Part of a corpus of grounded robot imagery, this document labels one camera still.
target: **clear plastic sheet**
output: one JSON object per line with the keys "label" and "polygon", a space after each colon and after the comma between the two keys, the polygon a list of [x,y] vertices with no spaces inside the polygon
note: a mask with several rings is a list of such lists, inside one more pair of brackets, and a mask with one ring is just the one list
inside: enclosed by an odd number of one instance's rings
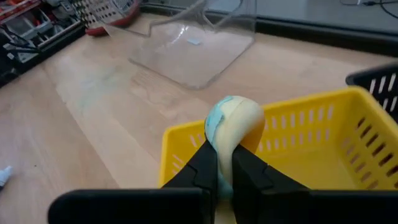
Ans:
{"label": "clear plastic sheet", "polygon": [[146,14],[124,29],[103,24],[118,43],[118,54],[198,89],[211,83],[254,42],[255,14],[255,0],[198,0],[170,17]]}

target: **wooden table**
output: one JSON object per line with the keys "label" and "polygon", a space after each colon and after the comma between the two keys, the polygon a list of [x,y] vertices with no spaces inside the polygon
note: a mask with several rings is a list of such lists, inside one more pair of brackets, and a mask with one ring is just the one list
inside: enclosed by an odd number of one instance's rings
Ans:
{"label": "wooden table", "polygon": [[345,87],[351,72],[393,58],[269,35],[203,90],[109,54],[85,36],[0,89],[0,223],[46,223],[72,189],[156,187],[166,127],[203,119],[226,95],[260,104]]}

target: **cable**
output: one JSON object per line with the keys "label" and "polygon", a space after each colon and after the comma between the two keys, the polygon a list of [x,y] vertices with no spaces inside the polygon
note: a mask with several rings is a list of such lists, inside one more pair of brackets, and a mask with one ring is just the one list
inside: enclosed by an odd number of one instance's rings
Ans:
{"label": "cable", "polygon": [[379,2],[376,1],[365,1],[362,2],[361,0],[358,0],[357,3],[347,3],[347,2],[343,2],[343,0],[339,0],[340,4],[344,5],[344,6],[375,6],[375,5],[379,5],[380,8],[387,13],[388,15],[398,19],[398,15],[393,14],[392,12],[388,11],[386,9],[386,7],[384,6],[385,4],[394,4],[394,3],[398,3],[398,0],[395,1],[388,1],[385,2],[384,0],[380,0]]}
{"label": "cable", "polygon": [[380,2],[376,2],[376,1],[365,1],[365,2],[362,2],[361,0],[359,0],[357,3],[346,3],[346,2],[343,2],[343,0],[340,0],[340,3],[342,5],[344,5],[344,6],[375,6],[375,5],[398,3],[398,1],[383,2],[381,0]]}
{"label": "cable", "polygon": [[388,2],[384,2],[383,0],[380,0],[380,8],[381,8],[385,13],[387,13],[388,15],[390,15],[390,16],[392,16],[392,17],[398,19],[398,16],[397,16],[397,15],[395,15],[395,14],[393,14],[392,12],[388,11],[388,10],[386,9],[386,7],[384,7],[384,4],[387,4],[387,3],[388,3]]}

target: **yellow basket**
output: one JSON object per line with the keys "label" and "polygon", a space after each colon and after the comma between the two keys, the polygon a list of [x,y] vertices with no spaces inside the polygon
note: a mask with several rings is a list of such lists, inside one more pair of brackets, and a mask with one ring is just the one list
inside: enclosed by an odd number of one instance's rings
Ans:
{"label": "yellow basket", "polygon": [[[311,189],[398,189],[398,127],[360,87],[263,106],[256,155]],[[205,140],[204,122],[166,130],[160,185]]]}

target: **black plastic basket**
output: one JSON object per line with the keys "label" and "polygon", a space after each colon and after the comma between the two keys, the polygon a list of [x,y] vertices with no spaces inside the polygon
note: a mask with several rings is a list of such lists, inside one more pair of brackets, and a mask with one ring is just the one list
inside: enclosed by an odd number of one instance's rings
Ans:
{"label": "black plastic basket", "polygon": [[348,75],[346,83],[367,89],[398,123],[398,62]]}

